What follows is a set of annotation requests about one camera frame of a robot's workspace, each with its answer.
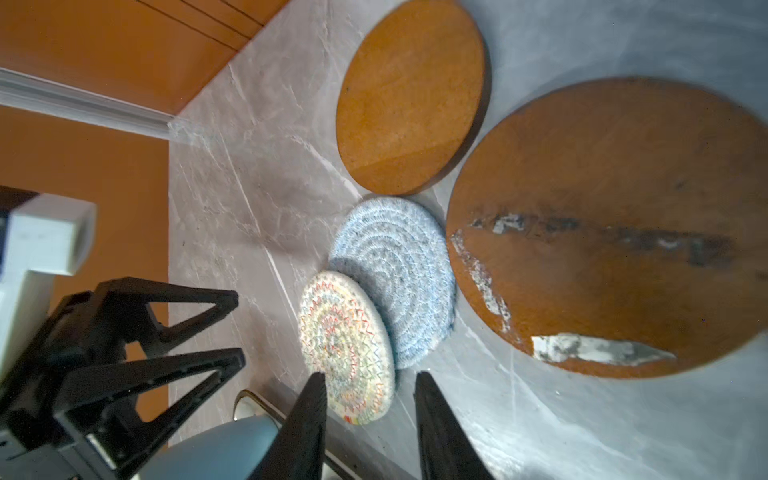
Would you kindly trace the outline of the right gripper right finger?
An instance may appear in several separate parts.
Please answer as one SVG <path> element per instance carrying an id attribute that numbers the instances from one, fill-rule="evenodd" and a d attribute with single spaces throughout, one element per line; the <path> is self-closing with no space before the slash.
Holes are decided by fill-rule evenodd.
<path id="1" fill-rule="evenodd" d="M 493 479 L 429 372 L 416 376 L 415 407 L 423 479 Z"/>

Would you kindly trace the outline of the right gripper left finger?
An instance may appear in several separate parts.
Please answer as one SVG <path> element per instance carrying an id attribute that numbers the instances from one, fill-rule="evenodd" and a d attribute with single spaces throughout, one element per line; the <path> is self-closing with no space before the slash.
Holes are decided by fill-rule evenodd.
<path id="1" fill-rule="evenodd" d="M 325 374 L 313 373 L 248 479 L 321 479 L 325 459 Z"/>

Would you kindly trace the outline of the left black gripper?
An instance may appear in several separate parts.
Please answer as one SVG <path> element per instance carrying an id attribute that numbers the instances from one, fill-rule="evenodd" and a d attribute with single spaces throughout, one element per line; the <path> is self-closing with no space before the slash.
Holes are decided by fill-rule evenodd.
<path id="1" fill-rule="evenodd" d="M 1 385 L 4 479 L 130 479 L 244 366 L 164 356 L 223 320 L 233 290 L 124 277 L 65 298 Z M 136 343 L 147 357 L 127 362 Z"/>

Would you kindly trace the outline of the blue grey woven coaster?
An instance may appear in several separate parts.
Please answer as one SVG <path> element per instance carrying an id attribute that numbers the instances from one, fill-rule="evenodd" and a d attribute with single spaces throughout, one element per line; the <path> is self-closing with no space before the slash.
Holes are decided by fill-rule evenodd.
<path id="1" fill-rule="evenodd" d="M 444 230 L 422 205 L 398 197 L 361 202 L 338 231 L 328 266 L 374 302 L 396 369 L 416 365 L 449 336 L 456 280 Z"/>

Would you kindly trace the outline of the dark brown worn coaster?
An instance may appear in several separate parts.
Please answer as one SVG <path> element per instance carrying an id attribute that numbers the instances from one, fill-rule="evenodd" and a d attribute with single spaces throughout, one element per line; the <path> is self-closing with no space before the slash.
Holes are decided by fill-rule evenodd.
<path id="1" fill-rule="evenodd" d="M 459 288 L 519 352 L 596 377 L 674 375 L 767 329 L 767 123 L 653 78 L 520 107 L 464 164 Z"/>

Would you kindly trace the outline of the light brown wooden coaster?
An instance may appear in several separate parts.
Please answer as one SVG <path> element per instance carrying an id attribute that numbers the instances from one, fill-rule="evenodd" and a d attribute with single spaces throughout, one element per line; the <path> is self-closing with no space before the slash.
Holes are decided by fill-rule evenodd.
<path id="1" fill-rule="evenodd" d="M 363 188 L 418 193 L 465 155 L 492 85 L 486 42 L 457 1 L 407 1 L 364 38 L 336 110 L 341 160 Z"/>

